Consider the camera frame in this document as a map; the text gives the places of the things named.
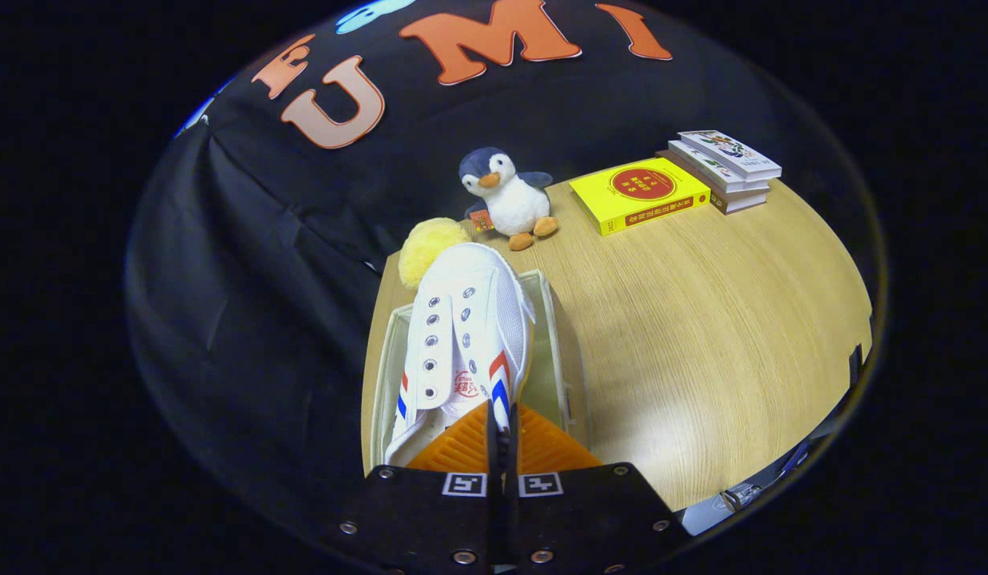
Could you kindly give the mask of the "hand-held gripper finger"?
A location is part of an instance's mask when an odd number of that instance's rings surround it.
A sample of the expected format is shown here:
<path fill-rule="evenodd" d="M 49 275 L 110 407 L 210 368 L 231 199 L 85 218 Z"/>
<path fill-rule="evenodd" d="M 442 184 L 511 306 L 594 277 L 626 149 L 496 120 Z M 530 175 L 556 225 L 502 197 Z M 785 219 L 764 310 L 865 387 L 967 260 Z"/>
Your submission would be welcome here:
<path fill-rule="evenodd" d="M 631 462 L 544 472 L 523 470 L 523 454 L 544 450 L 560 429 L 538 437 L 516 404 L 506 477 L 508 549 L 519 574 L 642 574 L 684 552 L 690 535 Z"/>
<path fill-rule="evenodd" d="M 490 574 L 501 481 L 496 422 L 483 402 L 479 472 L 377 466 L 338 514 L 338 546 L 379 574 Z"/>

